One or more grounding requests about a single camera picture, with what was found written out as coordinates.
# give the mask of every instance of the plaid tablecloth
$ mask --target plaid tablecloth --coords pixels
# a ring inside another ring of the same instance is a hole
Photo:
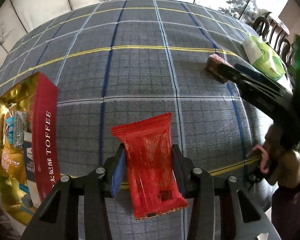
[[[242,179],[249,169],[246,155],[262,143],[271,119],[243,102],[235,84],[219,83],[203,67],[217,52],[251,68],[241,45],[248,35],[257,34],[194,4],[101,3],[55,18],[18,41],[0,71],[0,96],[35,71],[58,86],[57,147],[64,174],[85,175],[113,156],[119,140],[112,126],[172,112],[172,141],[184,156],[214,175]],[[139,221],[129,191],[106,203],[114,240],[186,239],[191,203],[184,211]],[[82,205],[81,199],[80,239]],[[217,236],[219,219],[217,213]]]

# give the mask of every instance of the wall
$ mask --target wall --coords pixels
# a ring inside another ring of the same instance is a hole
[[[294,41],[294,34],[300,35],[300,8],[295,0],[288,0],[279,18],[288,27],[290,31],[288,40],[292,43]]]

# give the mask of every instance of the yellow stripe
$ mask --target yellow stripe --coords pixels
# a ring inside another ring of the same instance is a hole
[[[222,23],[222,24],[228,25],[229,27],[231,27],[231,28],[234,28],[234,29],[236,29],[236,30],[239,30],[239,31],[241,31],[241,32],[243,32],[243,33],[245,33],[245,34],[247,34],[247,35],[249,35],[249,36],[250,36],[250,34],[249,34],[249,33],[247,33],[247,32],[245,32],[244,30],[241,30],[241,29],[239,29],[239,28],[236,28],[236,27],[234,27],[234,26],[232,26],[232,25],[230,25],[230,24],[228,24],[228,23],[225,23],[225,22],[218,21],[218,20],[216,20],[216,19],[213,19],[213,18],[207,17],[207,16],[205,16],[205,15],[202,15],[202,14],[193,13],[193,12],[187,12],[187,11],[181,11],[181,10],[175,10],[175,9],[168,9],[168,8],[158,8],[158,9],[160,9],[160,10],[166,10],[166,11],[174,11],[174,12],[183,12],[183,13],[189,13],[189,14],[193,14],[193,15],[200,16],[200,17],[204,17],[204,18],[210,19],[210,20],[212,20],[212,21],[216,21],[216,22],[219,22],[219,23]]]
[[[110,51],[111,49],[165,49],[164,46],[140,46],[140,45],[122,45],[122,46],[114,46],[112,48],[110,47],[106,47],[106,48],[97,48],[97,49],[90,49],[90,50],[86,50],[86,51],[81,51],[81,52],[77,52],[77,53],[73,53],[67,56],[67,58],[69,57],[76,57],[76,56],[80,56],[80,55],[85,55],[85,54],[90,54],[90,53],[94,53],[94,52],[99,52],[99,51]],[[177,50],[177,51],[192,51],[192,52],[220,52],[220,53],[225,53],[225,54],[229,54],[229,55],[233,55],[238,57],[238,55],[234,54],[231,51],[227,51],[227,50],[222,50],[222,49],[208,49],[208,48],[182,48],[182,47],[169,47],[169,49],[171,50]],[[14,80],[15,78],[22,76],[23,74],[29,72],[29,71],[33,71],[34,69],[46,66],[48,64],[63,60],[65,57],[59,57],[53,60],[50,60],[48,62],[42,63],[40,65],[31,67],[25,71],[23,71],[22,73],[19,73],[18,75],[8,79],[7,81],[5,81],[4,83],[0,84],[0,87],[4,86],[5,84],[9,83],[10,81]]]
[[[223,173],[226,173],[226,172],[230,172],[230,171],[233,171],[233,170],[240,169],[244,165],[253,164],[253,163],[257,162],[260,159],[261,159],[261,157],[258,156],[258,157],[251,158],[249,160],[245,160],[245,161],[242,161],[242,162],[239,162],[239,163],[235,163],[235,164],[225,166],[225,167],[222,167],[222,168],[219,168],[219,169],[216,169],[216,170],[208,171],[208,172],[210,173],[211,176],[217,176],[217,175],[220,175],[220,174],[223,174]],[[71,178],[77,178],[78,176],[70,175],[70,177]],[[120,189],[129,189],[129,184],[127,182],[121,183]]]
[[[123,45],[114,46],[112,49],[165,49],[164,46],[140,46],[140,45]]]
[[[91,50],[87,50],[87,51],[82,51],[82,52],[77,52],[74,54],[70,54],[67,56],[68,57],[76,57],[76,56],[80,56],[80,55],[85,55],[85,54],[90,54],[90,53],[94,53],[94,52],[99,52],[99,51],[109,51],[111,50],[111,48],[99,48],[99,49],[91,49]]]
[[[124,9],[155,9],[155,8],[154,8],[154,7],[128,7],[128,8],[124,8]],[[218,20],[216,20],[216,19],[207,17],[207,16],[205,16],[205,15],[201,15],[201,14],[197,14],[197,13],[193,13],[193,12],[182,11],[182,10],[169,9],[169,8],[158,8],[158,9],[160,9],[160,10],[166,10],[166,11],[174,11],[174,12],[189,13],[189,14],[197,15],[197,16],[200,16],[200,17],[204,17],[204,18],[210,19],[210,20],[212,20],[212,21],[217,21],[217,22],[219,22],[219,23],[225,24],[225,25],[227,25],[227,26],[229,26],[229,27],[231,27],[231,28],[234,28],[234,29],[236,29],[236,30],[239,30],[239,31],[241,31],[241,32],[244,32],[244,33],[246,33],[247,35],[250,35],[249,33],[245,32],[245,31],[243,31],[243,30],[241,30],[241,29],[239,29],[239,28],[236,28],[236,27],[234,27],[234,26],[232,26],[232,25],[230,25],[230,24],[228,24],[228,23],[218,21]],[[115,10],[122,10],[122,8],[113,8],[113,9],[103,10],[103,11],[99,11],[99,12],[94,12],[93,14],[104,13],[104,12],[110,12],[110,11],[115,11]],[[85,15],[81,15],[81,16],[78,16],[78,17],[75,17],[75,18],[66,20],[66,21],[64,21],[64,22],[60,22],[60,23],[58,23],[58,24],[56,24],[56,25],[54,25],[54,26],[52,26],[52,27],[46,29],[45,31],[51,30],[52,28],[54,28],[54,27],[56,27],[56,26],[58,26],[58,25],[60,25],[60,24],[63,24],[63,23],[66,23],[66,22],[70,22],[70,21],[73,21],[73,20],[76,20],[76,19],[79,19],[79,18],[82,18],[82,17],[89,16],[89,15],[90,15],[90,14],[85,14]],[[38,33],[37,35],[31,37],[29,40],[31,40],[31,39],[33,39],[33,38],[39,36],[39,35],[42,34],[43,32]],[[21,45],[26,44],[29,40],[27,40],[27,41],[21,43]],[[10,51],[9,54],[12,53],[12,52],[14,52],[14,51],[15,51],[16,49],[18,49],[21,45],[19,45],[19,46],[18,46],[17,48],[15,48],[14,50]]]
[[[236,164],[232,164],[232,165],[229,165],[229,166],[226,166],[226,167],[223,167],[223,168],[219,168],[219,169],[216,169],[216,170],[213,170],[213,171],[208,171],[208,172],[212,176],[217,176],[217,175],[229,172],[229,171],[240,169],[245,165],[253,164],[253,163],[257,162],[258,160],[260,160],[260,158],[261,157],[255,157],[255,158],[252,158],[252,159],[249,159],[249,160],[245,160],[245,161],[242,161],[242,162],[239,162],[239,163],[236,163]]]

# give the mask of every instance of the barcode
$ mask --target barcode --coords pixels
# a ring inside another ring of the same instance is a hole
[[[158,198],[160,198],[161,201],[167,201],[172,200],[172,190],[161,190],[159,191]]]

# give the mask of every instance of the blue stripe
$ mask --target blue stripe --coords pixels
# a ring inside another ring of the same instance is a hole
[[[112,48],[114,45],[114,41],[115,41],[115,37],[117,35],[117,30],[118,30],[118,25],[123,13],[123,9],[125,8],[127,3],[127,0],[125,0],[122,10],[119,14],[118,20],[117,20],[117,24],[114,28],[114,32],[113,32],[113,36],[112,36],[112,40],[111,40],[111,44],[110,47]],[[107,58],[107,63],[106,63],[106,70],[105,70],[105,77],[104,77],[104,81],[103,81],[103,86],[102,86],[102,92],[101,92],[101,96],[105,97],[106,93],[107,93],[107,87],[108,87],[108,81],[109,81],[109,73],[110,73],[110,64],[111,64],[111,58],[112,58],[112,49],[109,51],[108,53],[108,58]],[[103,165],[103,130],[104,130],[104,119],[105,119],[105,103],[102,102],[101,103],[101,107],[100,107],[100,123],[99,123],[99,149],[98,149],[98,165],[102,166]]]
[[[105,122],[105,108],[106,108],[106,104],[102,102],[100,106],[100,122],[99,122],[99,145],[98,145],[99,166],[103,165],[103,130],[104,130],[104,122]]]
[[[197,27],[199,27],[199,30],[202,33],[202,35],[205,36],[211,42],[214,49],[218,49],[217,45],[213,42],[213,40],[210,39],[210,37],[206,33],[204,33],[203,29],[199,26],[198,22],[194,19],[193,15],[189,12],[188,8],[183,3],[181,3],[181,5],[188,12],[188,15],[193,20],[194,24],[197,25]]]
[[[226,18],[227,21],[230,22],[231,25],[234,27],[233,23],[228,19],[228,17],[225,17],[225,18]],[[237,30],[237,29],[235,29],[235,30],[241,35],[241,37],[242,37],[243,39],[245,39],[245,37],[242,35],[242,33],[241,33],[239,30]]]
[[[227,83],[227,89],[228,89],[230,95],[234,96],[232,88],[230,87],[229,82]],[[246,157],[247,157],[247,149],[246,149],[246,145],[244,143],[244,133],[243,133],[242,122],[241,122],[241,118],[240,118],[240,114],[239,114],[239,108],[238,108],[237,102],[235,100],[232,100],[232,105],[233,105],[235,117],[237,119],[237,123],[238,123],[238,127],[239,127],[242,154],[243,154],[243,159],[245,160]]]
[[[66,19],[66,20],[64,21],[64,23],[61,24],[61,26],[58,28],[58,30],[56,31],[56,33],[52,36],[52,39],[55,38],[55,36],[57,35],[57,33],[58,33],[58,31],[61,29],[61,27],[66,23],[67,20],[70,19],[70,17],[71,17],[75,12],[76,12],[76,11],[74,11],[74,12],[68,17],[68,19]],[[37,61],[37,64],[35,64],[36,66],[39,64],[39,61],[41,60],[41,58],[42,58],[43,54],[45,53],[45,51],[46,51],[48,45],[50,44],[50,42],[51,42],[51,41],[49,41],[49,42],[47,43],[46,47],[44,48],[43,52],[41,53],[41,55],[40,55],[40,57],[39,57],[39,59],[38,59],[38,61]]]
[[[99,8],[100,4],[101,4],[101,3],[99,3],[99,4],[94,8],[94,10],[92,11],[92,13],[89,15],[89,17],[88,17],[88,18],[84,21],[84,23],[82,24],[82,26],[81,26],[81,28],[79,29],[79,31],[74,35],[74,38],[73,38],[73,40],[72,40],[72,42],[71,42],[71,44],[70,44],[70,46],[69,46],[69,48],[68,48],[68,50],[67,50],[67,52],[66,52],[65,58],[62,60],[61,67],[59,68],[59,71],[58,71],[58,74],[57,74],[57,78],[56,78],[56,80],[55,80],[55,82],[54,82],[54,84],[55,84],[56,86],[58,86],[58,84],[59,84],[59,80],[60,80],[60,77],[61,77],[61,73],[62,73],[62,71],[63,71],[63,68],[64,68],[65,64],[66,64],[67,57],[68,57],[68,55],[70,54],[70,52],[71,52],[71,50],[72,50],[72,48],[73,48],[73,46],[74,46],[74,44],[75,44],[75,42],[76,42],[76,40],[77,40],[79,34],[81,33],[81,31],[82,31],[82,29],[85,27],[85,25],[88,23],[88,21],[91,19],[92,15],[95,13],[95,11]]]
[[[188,11],[188,9],[186,8],[186,6],[181,3],[181,5],[183,6],[183,8],[188,12],[188,15],[191,17],[191,19],[193,20],[193,22],[198,26],[198,23],[197,21],[194,19],[194,17],[192,16],[192,14]],[[205,33],[202,29],[199,29],[201,30],[201,33],[211,42],[211,44],[213,45],[213,47],[215,49],[217,49],[217,45],[214,43],[213,40],[211,40]],[[231,96],[234,96],[233,94],[233,91],[232,91],[232,88],[230,87],[230,84],[227,83],[227,89],[230,93]],[[245,143],[244,143],[244,133],[243,133],[243,128],[242,128],[242,122],[241,122],[241,118],[240,118],[240,114],[239,114],[239,109],[238,109],[238,106],[237,106],[237,102],[232,100],[232,105],[233,105],[233,109],[234,109],[234,113],[235,113],[235,117],[237,119],[237,123],[238,123],[238,128],[239,128],[239,133],[240,133],[240,141],[241,141],[241,148],[242,148],[242,155],[243,155],[243,159],[245,160],[246,159],[246,156],[247,156],[247,149],[246,149],[246,146],[245,146]],[[247,174],[246,173],[246,166],[244,166],[243,168],[243,171],[244,171],[244,174]]]

